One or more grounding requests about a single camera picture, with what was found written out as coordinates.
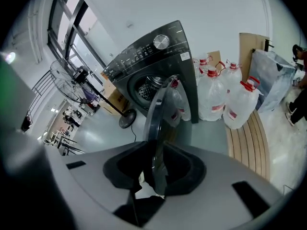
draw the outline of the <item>washing machine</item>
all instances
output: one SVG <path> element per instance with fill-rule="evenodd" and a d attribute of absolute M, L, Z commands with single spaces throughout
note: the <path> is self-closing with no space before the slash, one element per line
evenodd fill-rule
<path fill-rule="evenodd" d="M 180 21 L 161 26 L 135 41 L 110 62 L 104 73 L 145 116 L 163 82 L 178 74 L 188 97 L 191 121 L 198 122 L 193 60 Z"/>

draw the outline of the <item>control panel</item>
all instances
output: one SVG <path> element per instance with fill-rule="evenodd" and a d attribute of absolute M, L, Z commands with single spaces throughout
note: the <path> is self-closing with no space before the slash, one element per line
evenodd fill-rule
<path fill-rule="evenodd" d="M 104 69 L 116 81 L 159 60 L 189 50 L 180 21 L 174 21 L 141 37 L 127 47 Z"/>

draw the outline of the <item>wooden bench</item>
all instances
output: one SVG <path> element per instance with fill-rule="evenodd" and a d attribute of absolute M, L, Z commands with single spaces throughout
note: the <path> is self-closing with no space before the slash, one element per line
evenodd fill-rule
<path fill-rule="evenodd" d="M 228 155 L 263 178 L 270 180 L 268 141 L 258 112 L 255 110 L 239 129 L 226 127 Z"/>

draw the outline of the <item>electric fan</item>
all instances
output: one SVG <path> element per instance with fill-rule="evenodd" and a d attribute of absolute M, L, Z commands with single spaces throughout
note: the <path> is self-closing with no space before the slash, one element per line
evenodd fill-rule
<path fill-rule="evenodd" d="M 87 79 L 87 76 L 93 72 L 85 66 L 77 68 L 70 62 L 56 60 L 50 66 L 50 73 L 53 83 L 66 98 L 74 102 L 89 104 L 100 97 L 121 115 L 119 119 L 121 128 L 128 128 L 134 122 L 136 111 L 129 109 L 122 113 L 118 110 Z"/>

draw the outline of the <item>fan stand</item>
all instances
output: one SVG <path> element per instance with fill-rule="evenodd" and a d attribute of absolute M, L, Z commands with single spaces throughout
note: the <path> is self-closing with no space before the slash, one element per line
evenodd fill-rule
<path fill-rule="evenodd" d="M 121 128 L 128 128 L 130 125 L 133 124 L 135 118 L 136 118 L 136 111 L 134 109 L 129 109 L 125 111 L 125 113 L 122 113 L 120 110 L 118 110 L 110 101 L 108 101 L 89 81 L 86 81 L 88 86 L 95 92 L 95 94 L 99 95 L 101 99 L 103 99 L 106 103 L 108 103 L 110 106 L 112 106 L 120 115 L 119 119 L 119 127 Z"/>

